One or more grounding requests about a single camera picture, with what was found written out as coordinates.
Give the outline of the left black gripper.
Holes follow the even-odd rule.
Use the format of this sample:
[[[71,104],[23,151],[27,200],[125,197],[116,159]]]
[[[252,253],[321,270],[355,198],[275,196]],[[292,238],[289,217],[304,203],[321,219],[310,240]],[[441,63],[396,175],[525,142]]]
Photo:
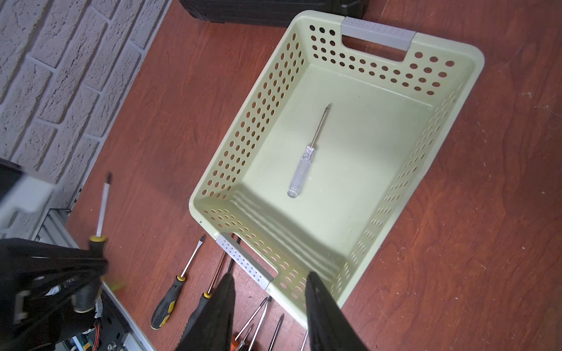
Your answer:
[[[55,266],[38,258],[46,254],[36,241],[1,240],[1,349],[54,350],[60,327],[51,323],[55,302],[40,297],[45,285],[41,273],[52,282]]]

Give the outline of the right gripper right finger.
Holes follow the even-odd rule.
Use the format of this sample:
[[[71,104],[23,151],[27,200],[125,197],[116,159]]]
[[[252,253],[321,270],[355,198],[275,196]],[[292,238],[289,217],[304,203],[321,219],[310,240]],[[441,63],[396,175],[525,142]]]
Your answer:
[[[307,276],[305,299],[311,350],[368,350],[314,271]]]

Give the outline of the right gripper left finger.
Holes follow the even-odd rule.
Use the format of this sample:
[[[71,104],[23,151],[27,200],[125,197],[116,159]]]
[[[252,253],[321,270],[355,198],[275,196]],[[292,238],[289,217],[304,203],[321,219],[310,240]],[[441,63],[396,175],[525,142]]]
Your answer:
[[[235,302],[234,278],[227,273],[176,350],[230,350]]]

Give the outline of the clear handled screwdriver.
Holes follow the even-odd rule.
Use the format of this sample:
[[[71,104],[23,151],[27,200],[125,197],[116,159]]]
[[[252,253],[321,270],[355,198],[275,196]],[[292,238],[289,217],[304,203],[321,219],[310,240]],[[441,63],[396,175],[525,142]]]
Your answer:
[[[316,153],[316,142],[321,133],[321,129],[323,124],[326,120],[326,117],[329,114],[332,104],[326,106],[323,115],[320,119],[316,132],[313,136],[313,139],[309,146],[304,150],[304,153],[298,163],[297,169],[294,173],[293,178],[291,179],[291,183],[288,189],[288,196],[291,198],[297,198],[304,187],[305,182],[307,181],[308,174],[310,172],[310,168],[313,163],[313,158]]]

